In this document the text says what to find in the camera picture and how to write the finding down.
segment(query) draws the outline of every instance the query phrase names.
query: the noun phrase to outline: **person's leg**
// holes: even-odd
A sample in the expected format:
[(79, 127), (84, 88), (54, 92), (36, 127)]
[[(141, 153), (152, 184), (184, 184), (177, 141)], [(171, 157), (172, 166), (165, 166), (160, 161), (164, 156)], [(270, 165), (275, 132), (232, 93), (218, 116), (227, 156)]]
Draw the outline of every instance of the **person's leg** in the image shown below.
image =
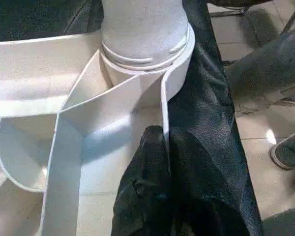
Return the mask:
[(295, 30), (225, 68), (237, 114), (295, 95)]
[(295, 168), (295, 133), (271, 148), (272, 161), (284, 170)]

